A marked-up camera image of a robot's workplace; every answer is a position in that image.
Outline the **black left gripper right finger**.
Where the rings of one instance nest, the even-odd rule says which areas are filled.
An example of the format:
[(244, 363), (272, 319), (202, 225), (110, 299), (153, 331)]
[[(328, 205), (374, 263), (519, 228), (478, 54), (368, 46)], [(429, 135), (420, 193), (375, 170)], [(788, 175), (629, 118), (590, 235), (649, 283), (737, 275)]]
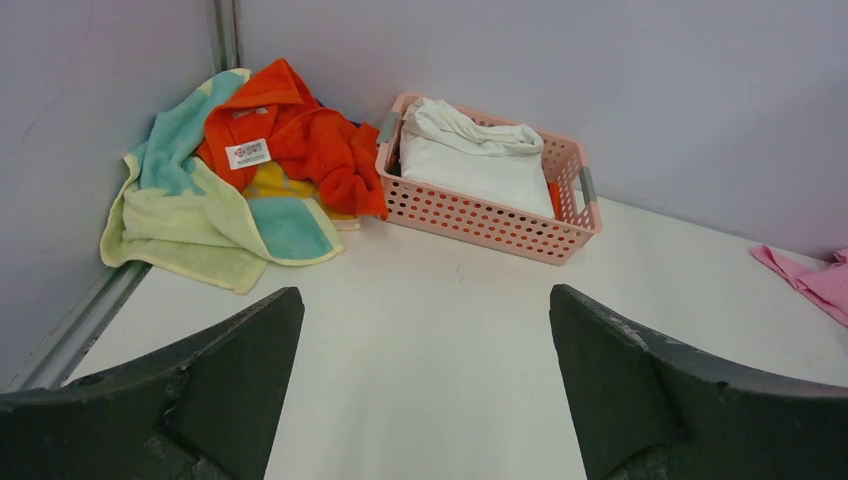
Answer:
[(847, 391), (710, 354), (568, 285), (549, 319), (590, 479), (843, 479)]

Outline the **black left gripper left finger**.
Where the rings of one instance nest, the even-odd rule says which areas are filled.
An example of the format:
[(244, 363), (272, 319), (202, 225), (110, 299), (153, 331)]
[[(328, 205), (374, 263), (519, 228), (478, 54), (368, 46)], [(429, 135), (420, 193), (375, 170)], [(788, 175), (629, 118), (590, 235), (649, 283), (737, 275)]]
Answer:
[(305, 308), (283, 288), (58, 389), (1, 398), (5, 479), (260, 479)]

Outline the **yellow green teal towel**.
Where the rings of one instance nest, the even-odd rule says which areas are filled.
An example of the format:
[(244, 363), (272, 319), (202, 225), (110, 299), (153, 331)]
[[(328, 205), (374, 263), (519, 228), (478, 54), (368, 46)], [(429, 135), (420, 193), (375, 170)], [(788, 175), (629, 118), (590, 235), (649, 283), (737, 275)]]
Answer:
[(304, 267), (343, 252), (315, 200), (246, 198), (200, 159), (206, 118), (250, 76), (237, 68), (207, 80), (158, 114), (148, 139), (124, 156), (128, 177), (100, 240), (105, 265), (140, 260), (246, 294), (270, 263)]

